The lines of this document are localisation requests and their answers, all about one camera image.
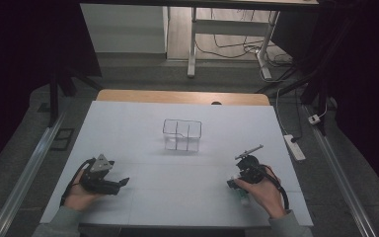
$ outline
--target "table surface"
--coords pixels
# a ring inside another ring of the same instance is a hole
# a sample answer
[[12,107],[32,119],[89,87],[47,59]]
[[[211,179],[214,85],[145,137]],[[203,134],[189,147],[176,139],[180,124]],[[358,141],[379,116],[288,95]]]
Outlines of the table surface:
[[[215,101],[223,106],[211,106]],[[200,120],[199,151],[166,150],[162,134],[164,119]],[[272,166],[284,180],[299,223],[313,225],[275,112],[266,96],[101,91],[89,109],[41,222],[48,222],[57,211],[65,184],[84,159],[104,153],[109,160],[115,160],[106,179],[129,177],[130,181],[117,196],[101,198],[91,206],[83,223],[268,226],[266,212],[252,198],[249,207],[244,207],[238,194],[226,185],[238,173],[234,157],[260,144],[264,148],[254,155],[261,163]]]

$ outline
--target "gray sleeve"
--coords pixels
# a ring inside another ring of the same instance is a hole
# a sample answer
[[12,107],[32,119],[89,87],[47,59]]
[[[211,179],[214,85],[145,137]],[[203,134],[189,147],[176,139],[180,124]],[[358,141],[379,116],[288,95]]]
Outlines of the gray sleeve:
[[79,219],[81,212],[66,206],[61,206],[48,224],[40,224],[33,237],[78,237]]
[[308,227],[301,226],[292,210],[279,219],[270,219],[269,224],[272,231],[278,237],[313,237],[312,231]]

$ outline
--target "transparent container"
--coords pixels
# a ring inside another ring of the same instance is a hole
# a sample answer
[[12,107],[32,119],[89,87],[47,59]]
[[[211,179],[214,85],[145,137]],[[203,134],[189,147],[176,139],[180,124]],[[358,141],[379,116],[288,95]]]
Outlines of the transparent container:
[[163,133],[165,149],[198,151],[201,122],[196,120],[165,119]]

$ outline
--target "hand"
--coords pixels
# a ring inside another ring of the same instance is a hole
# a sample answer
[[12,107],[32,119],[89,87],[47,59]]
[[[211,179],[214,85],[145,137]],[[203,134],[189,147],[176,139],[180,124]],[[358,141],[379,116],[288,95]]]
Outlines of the hand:
[[[266,167],[266,172],[277,179],[270,167]],[[284,207],[282,207],[281,193],[268,178],[264,178],[257,184],[249,184],[240,179],[235,179],[235,183],[240,188],[251,193],[255,201],[266,210],[270,218],[280,218],[287,214]]]
[[64,202],[64,206],[78,211],[85,210],[92,202],[94,202],[94,200],[104,196],[100,194],[91,194],[84,190],[84,188],[79,184],[79,180],[81,179],[83,173],[84,170],[81,170],[76,176],[73,186],[70,189],[69,196]]

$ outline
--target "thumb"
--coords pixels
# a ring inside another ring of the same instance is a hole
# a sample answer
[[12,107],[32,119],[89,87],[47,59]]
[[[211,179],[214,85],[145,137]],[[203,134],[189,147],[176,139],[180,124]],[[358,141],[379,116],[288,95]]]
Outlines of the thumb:
[[248,182],[245,182],[245,181],[243,181],[243,180],[241,180],[241,179],[234,179],[233,181],[234,181],[234,182],[236,183],[236,185],[238,185],[240,188],[242,188],[242,189],[244,189],[244,190],[246,190],[246,191],[248,191],[248,192],[251,191],[252,185],[249,184]]

